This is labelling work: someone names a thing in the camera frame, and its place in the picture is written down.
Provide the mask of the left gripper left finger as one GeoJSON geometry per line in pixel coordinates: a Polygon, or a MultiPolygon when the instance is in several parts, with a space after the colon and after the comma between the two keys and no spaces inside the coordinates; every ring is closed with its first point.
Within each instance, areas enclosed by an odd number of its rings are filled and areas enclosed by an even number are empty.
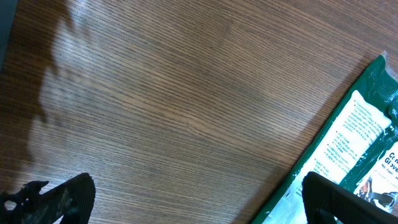
{"type": "Polygon", "coordinates": [[[95,183],[84,172],[40,193],[47,181],[32,181],[14,194],[1,194],[1,223],[87,224],[95,202],[95,183]]]}

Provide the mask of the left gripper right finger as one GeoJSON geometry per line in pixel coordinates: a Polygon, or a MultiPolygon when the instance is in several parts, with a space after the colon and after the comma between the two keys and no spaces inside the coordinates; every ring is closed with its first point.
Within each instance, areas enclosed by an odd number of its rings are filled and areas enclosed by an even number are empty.
{"type": "Polygon", "coordinates": [[[308,224],[395,224],[397,217],[355,196],[323,176],[309,172],[302,182],[308,224]]]}

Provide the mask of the green foil packet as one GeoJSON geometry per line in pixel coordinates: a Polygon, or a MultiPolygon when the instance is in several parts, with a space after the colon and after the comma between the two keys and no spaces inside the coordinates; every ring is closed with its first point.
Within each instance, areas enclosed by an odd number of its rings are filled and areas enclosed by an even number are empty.
{"type": "Polygon", "coordinates": [[[397,72],[387,52],[350,87],[253,222],[306,223],[302,182],[309,172],[397,212],[397,72]]]}

